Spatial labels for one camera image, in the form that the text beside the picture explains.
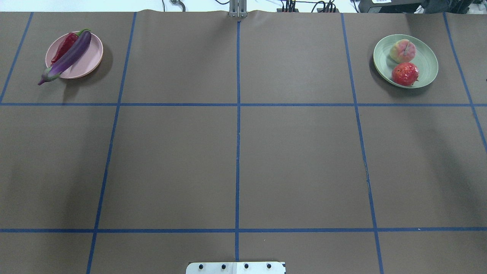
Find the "purple eggplant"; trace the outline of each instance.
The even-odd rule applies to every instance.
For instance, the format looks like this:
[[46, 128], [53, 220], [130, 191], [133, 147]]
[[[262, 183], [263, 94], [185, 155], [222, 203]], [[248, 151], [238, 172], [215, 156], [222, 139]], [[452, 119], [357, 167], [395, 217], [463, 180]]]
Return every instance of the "purple eggplant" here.
[[67, 70], [70, 66], [76, 63], [81, 56], [83, 56], [90, 46], [90, 42], [91, 32], [87, 29], [83, 30], [73, 46], [63, 56], [61, 56], [56, 63], [52, 64], [44, 71], [38, 85], [56, 80], [61, 73]]

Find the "gray table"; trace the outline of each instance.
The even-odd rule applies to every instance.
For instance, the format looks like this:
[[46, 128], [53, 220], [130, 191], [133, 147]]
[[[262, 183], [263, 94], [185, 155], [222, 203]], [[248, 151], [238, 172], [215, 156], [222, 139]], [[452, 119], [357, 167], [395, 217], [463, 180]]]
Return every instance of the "gray table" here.
[[[0, 272], [485, 273], [486, 22], [0, 13]], [[37, 86], [85, 27], [100, 66]], [[429, 86], [375, 70], [396, 33], [436, 53]]]

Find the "light green bowl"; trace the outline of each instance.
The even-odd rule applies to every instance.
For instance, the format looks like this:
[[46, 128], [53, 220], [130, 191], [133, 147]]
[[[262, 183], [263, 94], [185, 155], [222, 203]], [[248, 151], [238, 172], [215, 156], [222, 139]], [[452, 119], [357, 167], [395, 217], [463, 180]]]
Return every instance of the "light green bowl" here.
[[[403, 86], [392, 80], [393, 69], [398, 65], [389, 52], [393, 45], [401, 40], [408, 39], [416, 46], [416, 56], [411, 63], [419, 69], [418, 81], [412, 86]], [[401, 88], [420, 88], [429, 85], [438, 74], [438, 60], [434, 52], [423, 41], [404, 34], [393, 34], [382, 38], [374, 49], [374, 65], [380, 75], [389, 83]]]

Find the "metal clamp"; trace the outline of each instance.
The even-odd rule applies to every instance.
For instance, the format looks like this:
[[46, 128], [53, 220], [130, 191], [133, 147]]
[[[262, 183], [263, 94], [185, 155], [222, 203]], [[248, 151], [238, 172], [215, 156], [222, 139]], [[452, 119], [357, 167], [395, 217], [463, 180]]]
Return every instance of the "metal clamp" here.
[[247, 0], [230, 0], [230, 17], [245, 18], [247, 17]]

